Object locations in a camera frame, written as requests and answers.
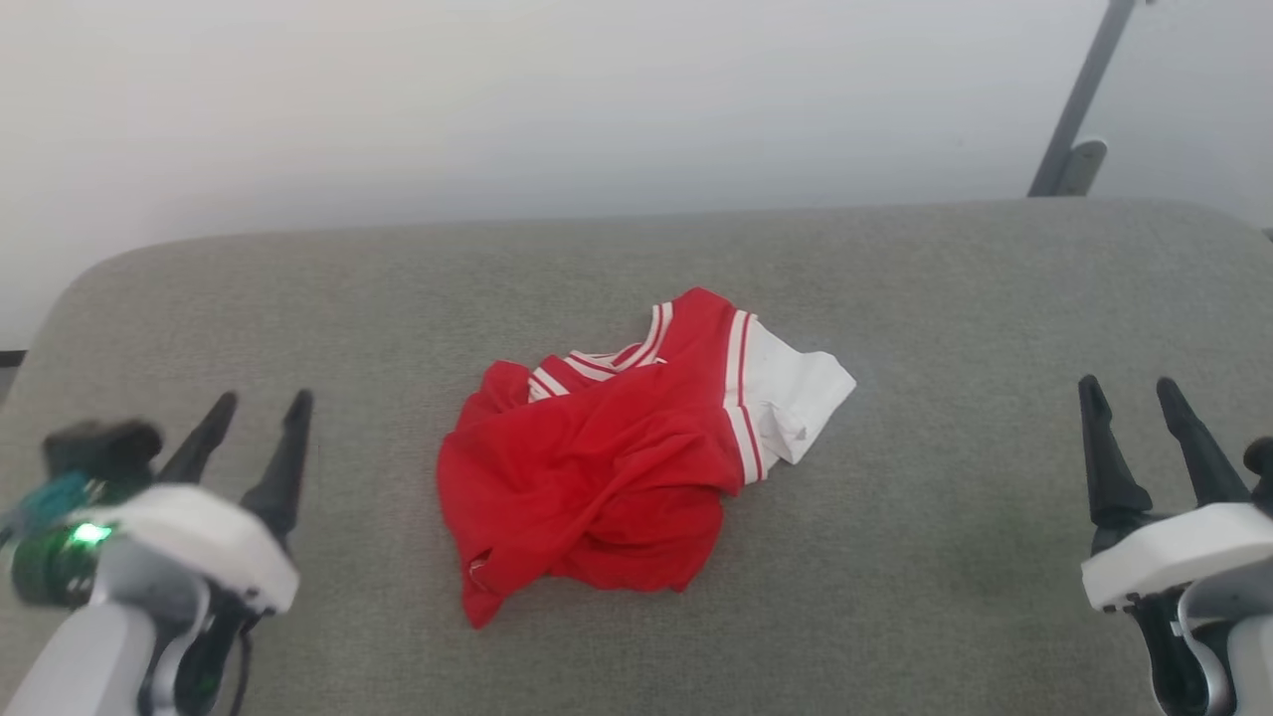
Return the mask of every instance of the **red shirt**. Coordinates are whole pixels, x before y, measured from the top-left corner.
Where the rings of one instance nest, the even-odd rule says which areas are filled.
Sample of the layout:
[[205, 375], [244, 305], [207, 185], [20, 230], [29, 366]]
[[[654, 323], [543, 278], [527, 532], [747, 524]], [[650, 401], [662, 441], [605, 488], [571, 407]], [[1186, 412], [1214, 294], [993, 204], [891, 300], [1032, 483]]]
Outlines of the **red shirt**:
[[546, 573], [684, 590], [721, 494], [798, 461], [853, 386], [835, 358], [701, 288], [656, 306], [645, 340], [617, 353], [495, 363], [438, 459], [474, 627]]

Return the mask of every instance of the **cable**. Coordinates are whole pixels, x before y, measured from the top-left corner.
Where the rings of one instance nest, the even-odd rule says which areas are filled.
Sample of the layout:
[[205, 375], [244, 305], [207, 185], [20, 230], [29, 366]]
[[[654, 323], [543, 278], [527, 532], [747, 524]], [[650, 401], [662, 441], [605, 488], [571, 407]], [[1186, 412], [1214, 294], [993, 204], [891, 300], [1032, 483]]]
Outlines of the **cable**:
[[247, 696], [247, 673], [252, 665], [252, 634], [248, 632], [255, 626], [253, 620], [239, 631], [239, 683], [234, 687], [234, 701], [230, 703], [227, 716], [238, 716], [239, 710], [243, 708], [243, 697]]

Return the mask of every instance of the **fabric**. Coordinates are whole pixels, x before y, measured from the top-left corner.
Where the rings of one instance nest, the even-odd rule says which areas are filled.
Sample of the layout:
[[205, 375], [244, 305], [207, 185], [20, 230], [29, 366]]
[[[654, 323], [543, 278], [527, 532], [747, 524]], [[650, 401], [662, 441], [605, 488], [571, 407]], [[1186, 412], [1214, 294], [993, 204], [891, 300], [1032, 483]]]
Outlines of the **fabric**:
[[[684, 594], [544, 578], [474, 631], [432, 479], [457, 406], [494, 361], [643, 341], [640, 308], [694, 285], [835, 355], [857, 390], [798, 466], [726, 501]], [[237, 498], [309, 387], [300, 591], [255, 632], [243, 716], [1156, 716], [1138, 629], [1080, 580], [1077, 383], [1100, 377], [1137, 479], [1185, 510], [1155, 381], [1236, 461], [1273, 428], [1270, 325], [1273, 243], [1170, 203], [181, 242], [62, 296], [0, 406], [0, 502], [43, 480], [53, 429], [141, 415], [171, 452], [228, 389], [204, 484]], [[60, 619], [0, 589], [0, 702]]]
[[645, 340], [616, 353], [495, 363], [438, 457], [470, 622], [546, 573], [684, 591], [719, 494], [798, 462], [854, 385], [703, 288], [654, 306]]

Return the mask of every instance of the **metal pole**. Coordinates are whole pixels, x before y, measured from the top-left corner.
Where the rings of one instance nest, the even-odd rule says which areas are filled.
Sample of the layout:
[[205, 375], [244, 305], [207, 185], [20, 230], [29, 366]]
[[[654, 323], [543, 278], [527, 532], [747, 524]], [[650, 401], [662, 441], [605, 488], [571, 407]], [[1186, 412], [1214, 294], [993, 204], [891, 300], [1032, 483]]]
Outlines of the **metal pole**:
[[1078, 138], [1078, 130], [1083, 126], [1083, 118], [1092, 106], [1092, 98], [1096, 97], [1096, 89], [1101, 85], [1101, 78], [1105, 76], [1105, 69], [1109, 68], [1110, 60], [1114, 57], [1114, 50], [1123, 37], [1123, 31], [1127, 28], [1136, 3], [1137, 0], [1110, 0], [1105, 18], [1101, 19], [1101, 27], [1096, 31], [1092, 46], [1087, 50], [1087, 59], [1083, 60], [1083, 66], [1078, 70], [1074, 88], [1069, 92], [1069, 101], [1066, 102], [1060, 120], [1057, 121], [1057, 129], [1048, 144], [1048, 153], [1044, 154], [1043, 162], [1039, 164], [1039, 172], [1030, 186], [1029, 196], [1055, 196], [1060, 189], [1060, 177], [1066, 172], [1066, 164], [1069, 162], [1071, 149]]

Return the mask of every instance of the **gray fabric surface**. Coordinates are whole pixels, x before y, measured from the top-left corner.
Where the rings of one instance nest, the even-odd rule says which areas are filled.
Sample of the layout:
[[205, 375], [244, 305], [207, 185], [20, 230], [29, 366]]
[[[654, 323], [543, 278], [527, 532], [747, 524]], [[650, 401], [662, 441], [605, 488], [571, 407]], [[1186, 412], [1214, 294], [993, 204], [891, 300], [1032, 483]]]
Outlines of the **gray fabric surface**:
[[[1179, 204], [1022, 200], [201, 240], [62, 297], [0, 408], [0, 498], [84, 417], [239, 414], [207, 484], [265, 466], [317, 396], [293, 613], [244, 713], [1157, 713], [1136, 627], [1090, 610], [1076, 382], [1190, 505], [1153, 382], [1235, 459], [1273, 432], [1273, 247]], [[433, 462], [482, 369], [644, 335], [701, 284], [859, 387], [798, 468], [728, 501], [684, 595], [541, 580], [460, 608]], [[59, 619], [0, 598], [0, 699]]]
[[0, 403], [4, 403], [4, 397], [9, 395], [9, 386], [15, 375], [18, 375], [18, 368], [0, 368]]

